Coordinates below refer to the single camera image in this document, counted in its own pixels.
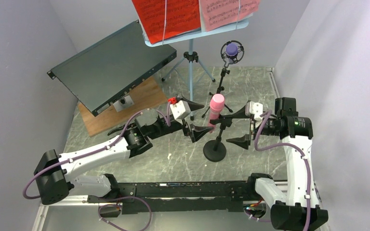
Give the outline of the black round-base mic stand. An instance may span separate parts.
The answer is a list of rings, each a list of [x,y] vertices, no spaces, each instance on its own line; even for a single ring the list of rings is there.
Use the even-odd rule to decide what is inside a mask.
[[[212,125],[220,124],[220,131],[215,140],[210,140],[203,147],[204,156],[211,162],[220,162],[226,156],[226,147],[222,143],[223,131],[232,125],[233,118],[220,115],[217,119],[211,119]]]

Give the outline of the pink microphone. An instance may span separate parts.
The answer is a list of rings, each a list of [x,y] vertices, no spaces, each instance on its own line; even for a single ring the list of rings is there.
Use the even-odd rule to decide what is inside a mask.
[[[222,94],[213,95],[210,101],[210,113],[209,113],[209,122],[208,126],[212,127],[215,130],[216,125],[211,123],[211,120],[218,119],[219,114],[225,107],[225,97]]]

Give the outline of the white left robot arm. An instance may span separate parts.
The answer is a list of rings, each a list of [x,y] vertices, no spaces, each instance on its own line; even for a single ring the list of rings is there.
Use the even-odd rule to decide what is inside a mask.
[[[114,161],[141,155],[152,148],[153,139],[182,131],[193,143],[213,130],[212,126],[189,124],[186,117],[204,105],[177,95],[168,100],[167,113],[157,110],[158,116],[150,125],[138,121],[145,110],[134,113],[121,133],[103,143],[69,153],[45,152],[34,170],[33,178],[23,189],[26,199],[40,199],[44,205],[58,203],[69,195],[94,195],[107,202],[120,195],[118,182],[112,174],[86,176],[93,168]]]

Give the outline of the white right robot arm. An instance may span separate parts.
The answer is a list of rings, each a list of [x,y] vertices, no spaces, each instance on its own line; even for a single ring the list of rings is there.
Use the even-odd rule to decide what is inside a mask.
[[[250,119],[250,132],[240,138],[228,139],[243,149],[251,141],[257,151],[283,147],[287,166],[287,191],[283,193],[268,174],[254,173],[246,193],[252,200],[262,198],[270,208],[274,229],[283,231],[315,231],[328,219],[328,211],[320,207],[313,178],[311,153],[314,137],[312,121],[301,117],[296,99],[277,98],[274,111],[264,112],[261,103],[247,102],[228,118]]]

